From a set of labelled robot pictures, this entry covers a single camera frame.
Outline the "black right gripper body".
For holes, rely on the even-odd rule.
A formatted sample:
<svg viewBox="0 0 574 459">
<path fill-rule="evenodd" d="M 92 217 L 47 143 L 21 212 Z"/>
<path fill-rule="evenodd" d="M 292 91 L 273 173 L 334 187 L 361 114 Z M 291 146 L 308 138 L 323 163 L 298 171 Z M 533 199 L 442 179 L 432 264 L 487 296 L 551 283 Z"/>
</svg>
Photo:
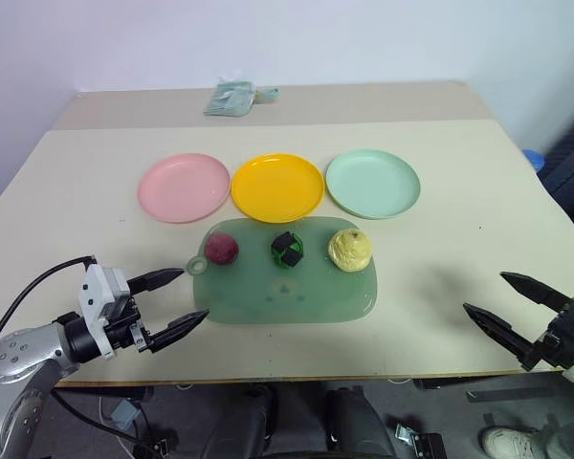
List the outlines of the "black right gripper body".
<svg viewBox="0 0 574 459">
<path fill-rule="evenodd" d="M 574 301 L 551 320 L 534 342 L 530 359 L 568 369 L 574 365 Z"/>
</svg>

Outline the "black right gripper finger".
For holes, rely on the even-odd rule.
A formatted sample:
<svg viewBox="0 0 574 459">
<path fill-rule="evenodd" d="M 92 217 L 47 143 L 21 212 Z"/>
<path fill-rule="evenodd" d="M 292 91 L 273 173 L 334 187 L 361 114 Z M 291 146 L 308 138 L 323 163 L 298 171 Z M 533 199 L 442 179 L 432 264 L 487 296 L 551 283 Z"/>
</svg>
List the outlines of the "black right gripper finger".
<svg viewBox="0 0 574 459">
<path fill-rule="evenodd" d="M 524 370 L 531 371 L 537 365 L 536 360 L 530 359 L 534 344 L 516 333 L 508 322 L 469 303 L 464 303 L 463 308 L 485 335 L 517 358 Z"/>
<path fill-rule="evenodd" d="M 536 304 L 548 307 L 556 313 L 560 313 L 571 302 L 570 297 L 530 276 L 510 272 L 501 272 L 499 275 L 519 294 Z"/>
</svg>

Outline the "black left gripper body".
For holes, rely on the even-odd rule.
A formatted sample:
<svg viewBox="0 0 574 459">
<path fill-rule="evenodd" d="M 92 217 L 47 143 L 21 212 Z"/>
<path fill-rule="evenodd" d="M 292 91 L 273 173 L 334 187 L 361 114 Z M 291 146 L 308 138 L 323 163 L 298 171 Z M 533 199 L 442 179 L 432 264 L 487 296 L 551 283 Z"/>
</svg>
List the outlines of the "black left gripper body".
<svg viewBox="0 0 574 459">
<path fill-rule="evenodd" d="M 104 327 L 113 350 L 134 345 L 139 352 L 149 349 L 151 338 L 144 328 L 142 317 L 133 297 L 126 300 L 121 313 L 111 318 Z"/>
</svg>

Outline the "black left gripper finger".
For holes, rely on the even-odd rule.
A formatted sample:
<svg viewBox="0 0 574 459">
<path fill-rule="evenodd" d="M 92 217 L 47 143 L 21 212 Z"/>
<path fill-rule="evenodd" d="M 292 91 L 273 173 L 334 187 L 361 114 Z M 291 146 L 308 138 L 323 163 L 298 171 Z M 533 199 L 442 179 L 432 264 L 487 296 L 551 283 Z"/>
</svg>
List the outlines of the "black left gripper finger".
<svg viewBox="0 0 574 459">
<path fill-rule="evenodd" d="M 152 353 L 159 352 L 180 339 L 183 339 L 200 325 L 209 313 L 210 311 L 208 309 L 196 311 L 171 321 L 164 330 L 149 337 L 149 351 Z"/>
<path fill-rule="evenodd" d="M 184 273 L 185 270 L 182 268 L 160 269 L 129 279 L 127 286 L 131 294 L 151 292 L 164 287 Z"/>
</svg>

